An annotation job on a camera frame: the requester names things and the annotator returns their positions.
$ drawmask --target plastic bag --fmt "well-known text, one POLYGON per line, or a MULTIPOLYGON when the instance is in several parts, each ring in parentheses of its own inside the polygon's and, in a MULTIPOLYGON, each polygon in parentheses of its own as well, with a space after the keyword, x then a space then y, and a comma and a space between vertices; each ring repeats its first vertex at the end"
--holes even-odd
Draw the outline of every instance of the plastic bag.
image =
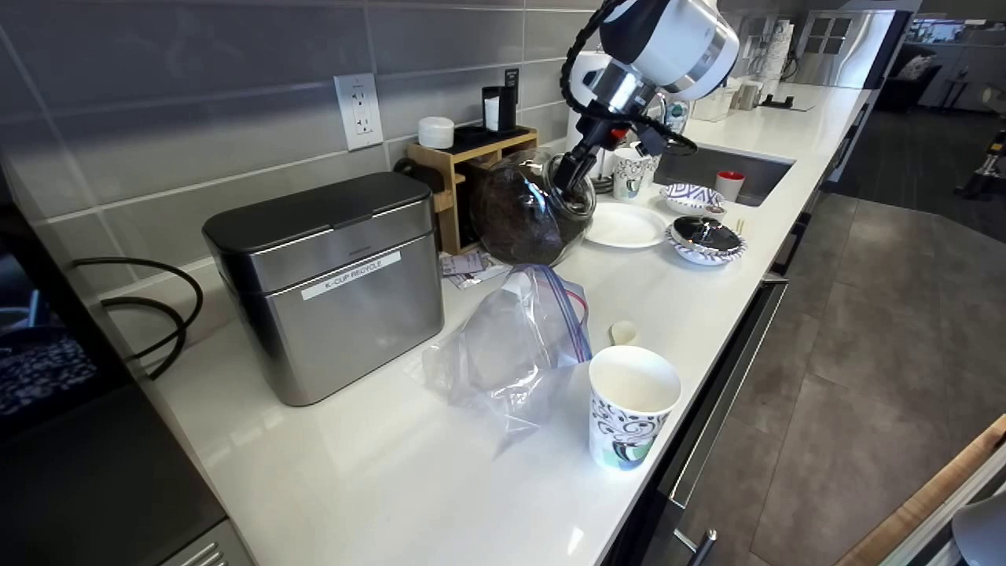
POLYGON ((553 266, 513 271, 458 329, 425 353, 427 386, 450 402, 481 405, 502 428, 502 446, 538 430, 564 376, 591 360, 569 297, 580 302, 580 288, 553 266))

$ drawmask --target white countertop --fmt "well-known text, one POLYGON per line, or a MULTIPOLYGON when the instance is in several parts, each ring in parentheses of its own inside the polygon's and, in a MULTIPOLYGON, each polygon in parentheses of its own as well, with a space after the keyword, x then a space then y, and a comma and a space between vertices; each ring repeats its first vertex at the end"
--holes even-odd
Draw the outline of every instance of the white countertop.
MULTIPOLYGON (((606 346, 614 321, 632 321, 640 346, 681 373, 681 401, 653 453, 677 435, 861 104, 861 91, 786 91, 809 113, 687 123, 697 146, 794 159, 762 209, 726 211, 748 244, 734 264, 697 271, 665 244, 609 252, 587 243, 559 262, 559 274, 587 288, 594 350, 606 346)), ((442 285, 446 328, 484 294, 442 285)), ((501 453, 501 435, 481 414, 425 386, 421 350, 310 408, 286 408, 268 389, 248 332, 229 325, 192 346, 158 380, 158 397, 263 566, 597 564, 653 453, 630 475, 591 461, 580 376, 564 386, 543 430, 501 453)))

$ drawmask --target bowl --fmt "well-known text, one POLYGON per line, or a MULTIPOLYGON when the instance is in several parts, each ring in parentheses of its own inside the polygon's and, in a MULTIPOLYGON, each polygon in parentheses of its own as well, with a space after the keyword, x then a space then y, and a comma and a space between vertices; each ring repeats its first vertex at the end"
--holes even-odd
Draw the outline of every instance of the bowl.
POLYGON ((678 216, 665 227, 669 244, 693 264, 729 264, 745 243, 717 216, 678 216))
POLYGON ((677 213, 724 213, 724 196, 707 187, 693 187, 693 184, 660 187, 660 198, 677 213))

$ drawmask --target gray tile backsplash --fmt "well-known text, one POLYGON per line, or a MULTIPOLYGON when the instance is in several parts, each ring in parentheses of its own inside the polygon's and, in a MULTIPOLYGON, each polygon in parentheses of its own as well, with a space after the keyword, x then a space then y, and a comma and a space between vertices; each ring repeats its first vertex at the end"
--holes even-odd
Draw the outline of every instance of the gray tile backsplash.
MULTIPOLYGON (((520 123, 564 140, 559 56, 594 6, 3 0, 3 167, 68 254, 199 262, 212 213, 385 170, 421 118, 477 123, 506 65, 522 69, 520 123), (329 81, 345 72, 377 77, 377 149, 345 150, 329 81)), ((88 274, 97 288, 132 276, 88 274)))

